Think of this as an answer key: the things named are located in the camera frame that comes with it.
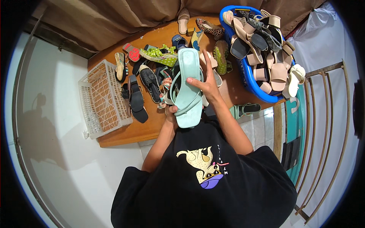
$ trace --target person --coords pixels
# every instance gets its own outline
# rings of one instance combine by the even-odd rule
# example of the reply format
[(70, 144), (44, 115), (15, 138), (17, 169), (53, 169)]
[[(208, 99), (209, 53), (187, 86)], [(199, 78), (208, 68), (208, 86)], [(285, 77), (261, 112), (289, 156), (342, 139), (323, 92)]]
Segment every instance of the person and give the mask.
[(210, 59), (206, 81), (187, 78), (203, 91), (218, 122), (178, 128), (168, 108), (160, 134), (141, 170), (127, 167), (115, 194), (117, 227), (279, 227), (297, 193), (268, 146), (256, 151), (226, 106)]

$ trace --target metal rack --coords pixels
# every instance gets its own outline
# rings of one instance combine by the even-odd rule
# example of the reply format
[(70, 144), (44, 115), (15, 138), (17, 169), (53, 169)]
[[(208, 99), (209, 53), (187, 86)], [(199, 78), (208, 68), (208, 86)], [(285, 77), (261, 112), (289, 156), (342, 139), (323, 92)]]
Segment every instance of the metal rack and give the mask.
[[(330, 80), (330, 76), (329, 76), (329, 71), (339, 69), (339, 68), (343, 69), (343, 72), (344, 72), (344, 75), (345, 75), (346, 95), (347, 95), (347, 119), (346, 119), (345, 137), (344, 137), (344, 140), (343, 140), (343, 145), (342, 145), (340, 158), (338, 160), (337, 167), (336, 167), (336, 170), (335, 170), (335, 172), (332, 176), (331, 182), (330, 182), (329, 186), (327, 187), (327, 190), (324, 193), (322, 199), (318, 203), (317, 207), (314, 209), (312, 214), (310, 216), (308, 216), (306, 213), (304, 213), (303, 208), (305, 208), (306, 205), (308, 205), (308, 203), (311, 200), (314, 192), (317, 189), (317, 186), (319, 184), (319, 181), (321, 180), (324, 168), (326, 166), (326, 162), (327, 162), (327, 158), (329, 156), (330, 146), (331, 146), (332, 129), (333, 129), (333, 94), (332, 94), (332, 87), (331, 87), (331, 80)], [(324, 67), (324, 68), (321, 68), (321, 69), (318, 69), (318, 70), (307, 73), (306, 76), (305, 76), (305, 83), (304, 83), (304, 90), (305, 90), (306, 102), (307, 102), (306, 103), (306, 107), (307, 107), (306, 139), (305, 139), (304, 151), (303, 151), (303, 162), (302, 162), (301, 167), (300, 167), (299, 176), (298, 176), (298, 179), (296, 181), (295, 188), (297, 188), (298, 185), (299, 185), (299, 181), (300, 181), (300, 177), (301, 177), (302, 172), (303, 172), (303, 168), (304, 168), (304, 164), (305, 164), (305, 160), (306, 160), (306, 156), (307, 156), (307, 149), (308, 149), (308, 140), (309, 140), (308, 136), (309, 136), (310, 122), (311, 122), (311, 120), (310, 120), (310, 100), (309, 100), (309, 92), (308, 92), (308, 83), (309, 83), (309, 87), (311, 89), (311, 96), (312, 96), (311, 100), (312, 100), (312, 106), (313, 106), (313, 110), (312, 110), (312, 112), (313, 112), (312, 143), (311, 143), (311, 150), (309, 152), (308, 164), (307, 164), (306, 170), (304, 172), (303, 181), (302, 181), (302, 183), (301, 183), (301, 185), (299, 186), (299, 189), (298, 189), (298, 195), (299, 195), (300, 191), (302, 190), (304, 182), (306, 181), (306, 177), (307, 177), (309, 167), (310, 167), (310, 164), (311, 164), (311, 160), (312, 160), (313, 146), (314, 146), (314, 141), (315, 141), (316, 107), (315, 107), (314, 90), (313, 90), (313, 84), (312, 84), (312, 78), (311, 78), (315, 75), (321, 75), (322, 80), (323, 80), (324, 94), (325, 94), (325, 98), (326, 98), (326, 128), (325, 128), (325, 135), (324, 135), (322, 153), (321, 153), (321, 156), (320, 156), (320, 160), (319, 160), (319, 163), (318, 163), (316, 174), (314, 176), (314, 179), (312, 180), (311, 187), (310, 187), (303, 203), (301, 204), (301, 206), (299, 207), (299, 206), (295, 205), (295, 210), (296, 210), (295, 214), (296, 215), (300, 214), (305, 219), (304, 224), (307, 224), (309, 222), (309, 220), (311, 220), (314, 217), (314, 215), (316, 214), (316, 212), (318, 211), (318, 209), (320, 208), (320, 206), (324, 202), (325, 198), (327, 197), (327, 195), (328, 195), (328, 193), (329, 193), (329, 191), (330, 191), (330, 189), (333, 185), (333, 182), (336, 179), (338, 170), (341, 166), (343, 154), (344, 154), (344, 151), (345, 151), (345, 148), (346, 148), (347, 136), (348, 136), (348, 132), (349, 132), (349, 123), (350, 123), (350, 89), (349, 89), (349, 79), (348, 79), (348, 76), (347, 76), (345, 62), (342, 60), (342, 62), (339, 62), (339, 63), (333, 64), (331, 66), (327, 66), (327, 67)], [(327, 133), (328, 133), (328, 123), (329, 123), (328, 91), (329, 91), (329, 94), (330, 94), (329, 97), (330, 97), (330, 107), (331, 107), (331, 109), (330, 109), (331, 110), (331, 122), (330, 122), (330, 135), (329, 135), (329, 139), (328, 139), (328, 143), (327, 143)], [(323, 166), (321, 168), (321, 164), (322, 164), (322, 160), (323, 160), (326, 145), (327, 145), (327, 151), (326, 151), (326, 155), (324, 157)]]

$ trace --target white plastic sheet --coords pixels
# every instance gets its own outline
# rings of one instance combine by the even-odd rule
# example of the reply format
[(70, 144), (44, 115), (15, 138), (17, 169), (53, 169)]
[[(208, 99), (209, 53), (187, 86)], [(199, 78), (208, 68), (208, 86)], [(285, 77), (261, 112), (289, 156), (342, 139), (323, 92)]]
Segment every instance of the white plastic sheet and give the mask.
[[(296, 63), (304, 67), (306, 72), (320, 69), (332, 65), (334, 63), (341, 62), (342, 59), (346, 63), (346, 68), (349, 76), (350, 85), (350, 103), (352, 109), (352, 96), (354, 91), (354, 83), (358, 79), (358, 71), (355, 57), (354, 46), (349, 38), (349, 35), (344, 28), (340, 18), (336, 14), (335, 10), (329, 3), (324, 3), (321, 8), (314, 10), (310, 13), (309, 19), (305, 22), (288, 41), (294, 45), (296, 50), (293, 53)], [(332, 176), (335, 172), (336, 165), (339, 160), (339, 156), (342, 149), (343, 139), (345, 136), (346, 126), (346, 87), (344, 74), (342, 69), (337, 69), (329, 72), (331, 78), (331, 85), (333, 90), (333, 102), (334, 102), (334, 126), (333, 135), (330, 145), (329, 157), (327, 160), (326, 168), (324, 169), (323, 176), (320, 183), (311, 199), (309, 204), (303, 209), (303, 211), (309, 216), (314, 211), (322, 196), (324, 195)], [(313, 149), (313, 157), (309, 168), (308, 175), (301, 190), (297, 205), (301, 206), (307, 192), (310, 189), (310, 185), (314, 179), (317, 166), (319, 164), (320, 155), (322, 152), (325, 123), (326, 123), (326, 105), (325, 105), (325, 94), (324, 84), (321, 76), (313, 76), (313, 87), (315, 94), (315, 106), (316, 106), (316, 132), (315, 132), (315, 143)], [(313, 127), (313, 115), (311, 105), (311, 129)], [(341, 199), (348, 182), (353, 173), (356, 150), (358, 146), (358, 139), (354, 136), (354, 128), (352, 122), (352, 110), (349, 123), (348, 140), (346, 144), (345, 154), (342, 160), (339, 173), (334, 181), (334, 184), (326, 197), (325, 201), (319, 208), (313, 219), (306, 225), (311, 228), (320, 227), (326, 219), (329, 217), (335, 206)], [(329, 127), (328, 123), (328, 134), (327, 142), (329, 138)], [(310, 152), (311, 147), (311, 136), (308, 143), (308, 150)]]

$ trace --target hand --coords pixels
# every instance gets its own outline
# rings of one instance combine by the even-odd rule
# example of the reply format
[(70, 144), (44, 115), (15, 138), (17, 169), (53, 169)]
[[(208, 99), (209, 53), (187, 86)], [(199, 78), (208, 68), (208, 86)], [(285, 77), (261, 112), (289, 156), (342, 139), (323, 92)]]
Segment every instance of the hand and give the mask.
[(208, 54), (205, 50), (203, 50), (204, 59), (206, 62), (206, 71), (205, 74), (207, 79), (205, 82), (201, 82), (194, 78), (187, 78), (186, 81), (195, 87), (198, 87), (203, 91), (203, 94), (207, 98), (207, 100), (212, 103), (222, 98), (220, 92), (218, 90), (217, 82), (215, 81), (212, 63), (208, 57)]
[(174, 129), (178, 128), (177, 122), (176, 122), (176, 116), (174, 113), (177, 112), (177, 106), (166, 106), (165, 107), (165, 114), (166, 114), (166, 122), (172, 123), (174, 126)]

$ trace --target blue plastic basket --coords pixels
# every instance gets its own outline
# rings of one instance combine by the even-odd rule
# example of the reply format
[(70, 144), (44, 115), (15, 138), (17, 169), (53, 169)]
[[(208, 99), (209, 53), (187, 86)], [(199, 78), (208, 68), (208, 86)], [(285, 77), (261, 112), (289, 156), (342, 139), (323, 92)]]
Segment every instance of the blue plastic basket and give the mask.
[[(234, 15), (236, 15), (235, 10), (247, 10), (247, 11), (249, 10), (250, 13), (254, 14), (254, 15), (261, 15), (261, 13), (259, 10), (255, 9), (255, 8), (248, 7), (248, 6), (239, 6), (239, 5), (229, 5), (229, 6), (224, 7), (220, 11), (219, 22), (224, 28), (224, 39), (228, 43), (229, 48), (231, 48), (231, 37), (233, 35), (235, 35), (236, 33), (229, 25), (227, 25), (223, 21), (223, 13), (228, 10), (232, 11), (234, 13)], [(243, 59), (236, 58), (236, 60), (237, 60), (238, 66), (239, 66), (239, 72), (241, 75), (241, 80), (242, 80), (243, 86), (248, 91), (255, 94), (256, 97), (258, 97), (259, 99), (261, 99), (262, 101), (267, 102), (267, 103), (276, 103), (276, 102), (280, 101), (281, 99), (283, 99), (281, 92), (272, 91), (270, 94), (266, 94), (264, 91), (262, 91), (262, 89), (260, 89), (260, 87), (257, 85), (257, 83), (255, 81), (255, 78), (253, 77), (252, 68), (247, 61), (247, 57), (245, 57)]]

